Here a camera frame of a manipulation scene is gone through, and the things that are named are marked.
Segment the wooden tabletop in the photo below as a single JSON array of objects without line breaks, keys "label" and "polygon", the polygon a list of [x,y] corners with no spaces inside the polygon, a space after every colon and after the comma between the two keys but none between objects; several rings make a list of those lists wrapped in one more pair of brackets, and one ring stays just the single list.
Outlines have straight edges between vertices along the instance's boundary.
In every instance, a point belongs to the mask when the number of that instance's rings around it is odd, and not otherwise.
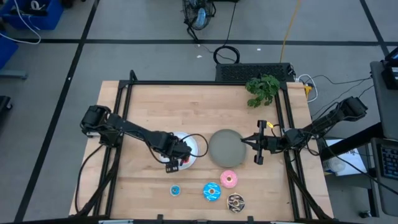
[{"label": "wooden tabletop", "polygon": [[[118,82],[103,82],[97,104],[113,108],[117,87]],[[288,88],[295,127],[302,128],[311,122],[303,86],[301,83],[288,83]],[[244,137],[250,136],[258,132],[256,124],[259,119],[278,123],[274,103],[256,109],[246,106],[252,95],[244,86],[134,85],[132,89],[127,120],[149,130],[199,133],[210,140],[211,135],[221,129],[232,129]],[[266,134],[272,135],[269,128]],[[195,139],[203,152],[204,141]],[[98,147],[98,141],[98,138],[88,140],[85,158]],[[128,136],[123,141],[111,218],[156,219],[158,214],[163,214],[168,220],[247,220],[249,215],[255,220],[294,220],[282,154],[270,155],[264,151],[264,165],[259,166],[253,163],[256,152],[247,147],[244,163],[232,169],[238,175],[237,186],[222,188],[218,201],[207,202],[202,193],[204,185],[219,183],[225,170],[214,164],[209,156],[198,158],[189,169],[166,174],[164,165],[152,158],[143,142]],[[317,150],[314,141],[309,146]],[[80,208],[98,186],[103,155],[104,149],[95,154],[83,170],[78,197]],[[306,150],[301,152],[301,158],[308,191],[332,217],[320,158]],[[170,195],[173,184],[181,186],[178,197]],[[246,201],[244,210],[237,214],[226,208],[227,196],[235,192]],[[101,213],[104,213],[105,201]],[[70,213],[76,213],[74,206]]]}]

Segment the artificial plant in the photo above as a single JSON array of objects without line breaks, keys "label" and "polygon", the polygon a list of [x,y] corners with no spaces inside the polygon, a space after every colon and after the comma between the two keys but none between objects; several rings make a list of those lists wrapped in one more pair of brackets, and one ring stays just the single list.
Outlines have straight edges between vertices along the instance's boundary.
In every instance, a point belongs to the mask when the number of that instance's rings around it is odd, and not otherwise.
[{"label": "artificial plant", "polygon": [[246,89],[256,95],[254,99],[248,100],[248,106],[256,108],[263,100],[265,100],[264,106],[267,106],[272,103],[272,99],[278,93],[279,81],[272,75],[261,75],[260,78],[250,79],[246,83]]}]

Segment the gray bowl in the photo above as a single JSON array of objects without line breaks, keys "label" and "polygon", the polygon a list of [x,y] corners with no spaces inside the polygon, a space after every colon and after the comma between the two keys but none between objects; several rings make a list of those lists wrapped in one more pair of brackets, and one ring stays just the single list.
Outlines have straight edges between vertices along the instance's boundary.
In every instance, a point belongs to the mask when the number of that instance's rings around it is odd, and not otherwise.
[{"label": "gray bowl", "polygon": [[222,129],[214,133],[209,142],[211,160],[221,167],[234,167],[246,158],[246,145],[236,131]]}]

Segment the floor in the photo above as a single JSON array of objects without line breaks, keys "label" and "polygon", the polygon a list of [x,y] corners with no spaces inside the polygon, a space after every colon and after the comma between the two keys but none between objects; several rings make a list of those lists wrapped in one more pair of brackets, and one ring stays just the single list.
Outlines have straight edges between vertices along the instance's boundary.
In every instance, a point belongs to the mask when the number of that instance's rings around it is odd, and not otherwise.
[{"label": "floor", "polygon": [[[230,2],[216,6],[216,17],[198,32],[211,50],[224,42],[233,10]],[[237,4],[229,39],[242,63],[279,61],[294,7],[294,0]],[[0,82],[0,95],[14,102],[0,137],[0,223],[68,215],[86,143],[78,124],[96,102],[103,80],[127,79],[130,69],[140,80],[215,79],[213,56],[192,44],[181,8],[181,0],[76,1],[56,30],[40,31],[42,44],[19,45],[5,68],[26,70],[29,78]],[[325,75],[334,82],[367,78],[369,63],[398,46],[397,8],[396,0],[302,1],[284,62],[299,75]],[[34,38],[28,31],[8,31],[15,38]],[[310,103],[312,114],[356,84],[332,85],[322,77],[315,82],[319,96]],[[367,80],[339,100],[358,96],[371,85]],[[336,125],[330,136],[345,138],[379,121],[374,90],[361,99],[369,107],[368,115],[355,126]],[[23,208],[16,215],[38,158],[45,159],[37,185],[28,187],[33,194],[23,200],[25,215]],[[335,181],[328,181],[328,188],[336,218],[397,223],[397,218],[384,214],[358,218],[359,211],[369,209],[361,199],[367,198],[362,189]]]}]

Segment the black floor line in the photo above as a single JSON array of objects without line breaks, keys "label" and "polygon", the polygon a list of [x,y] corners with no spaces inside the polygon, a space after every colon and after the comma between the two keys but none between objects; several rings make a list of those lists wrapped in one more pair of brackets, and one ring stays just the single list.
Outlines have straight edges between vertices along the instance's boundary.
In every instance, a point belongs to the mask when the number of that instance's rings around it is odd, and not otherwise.
[{"label": "black floor line", "polygon": [[374,35],[376,36],[377,41],[378,41],[379,44],[380,44],[380,47],[381,47],[381,50],[383,51],[384,56],[387,56],[387,55],[389,54],[387,45],[386,45],[386,43],[384,42],[383,37],[381,36],[381,33],[380,33],[380,31],[379,31],[379,28],[377,28],[376,22],[375,22],[374,19],[373,19],[373,16],[372,16],[372,14],[371,14],[371,11],[369,10],[368,5],[366,4],[366,1],[365,1],[365,0],[359,0],[359,1],[360,1],[360,3],[361,3],[362,8],[363,8],[363,10],[364,10],[364,12],[365,12],[365,15],[366,15],[366,17],[368,18],[368,21],[369,21],[369,23],[370,23],[370,25],[371,25],[371,27],[372,27],[372,30],[373,30],[373,32],[374,32]]},{"label": "black floor line", "polygon": [[394,46],[394,47],[398,47],[398,42],[386,42],[387,46]]},{"label": "black floor line", "polygon": [[[79,39],[42,39],[43,44],[79,44]],[[225,40],[201,40],[201,44],[224,44]],[[195,44],[193,40],[122,40],[122,39],[86,39],[85,44]],[[229,40],[228,44],[241,45],[282,45],[283,40]],[[303,46],[378,46],[377,41],[323,41],[288,40],[286,45]]]},{"label": "black floor line", "polygon": [[39,156],[37,157],[32,174],[30,175],[30,179],[29,179],[29,182],[25,189],[24,196],[22,197],[21,203],[19,204],[19,208],[18,208],[17,214],[15,216],[14,222],[22,222],[25,217],[26,210],[29,206],[30,199],[32,198],[32,194],[34,192],[34,189],[35,189],[35,186],[37,183],[37,179],[39,178],[40,171],[43,167],[43,163],[44,163],[45,157],[47,155],[47,151],[49,150],[52,136],[54,134],[55,128],[57,127],[57,123],[58,123],[59,117],[61,115],[61,110],[63,108],[63,104],[67,97],[68,90],[69,90],[70,84],[72,82],[73,76],[75,74],[75,70],[78,65],[80,55],[83,50],[83,46],[85,44],[85,40],[88,35],[88,31],[90,29],[91,23],[93,22],[94,15],[95,15],[99,1],[100,0],[95,0],[93,3],[93,7],[91,8],[90,15],[88,16],[88,20],[86,22],[85,29],[81,35],[81,39],[80,39],[79,45],[77,47],[75,56],[72,60],[72,64],[70,65],[68,75],[65,79],[65,83],[63,84],[60,98],[58,99],[54,114],[51,118],[49,129],[47,130],[47,133],[44,137],[43,145],[40,149],[40,153],[39,153]]}]

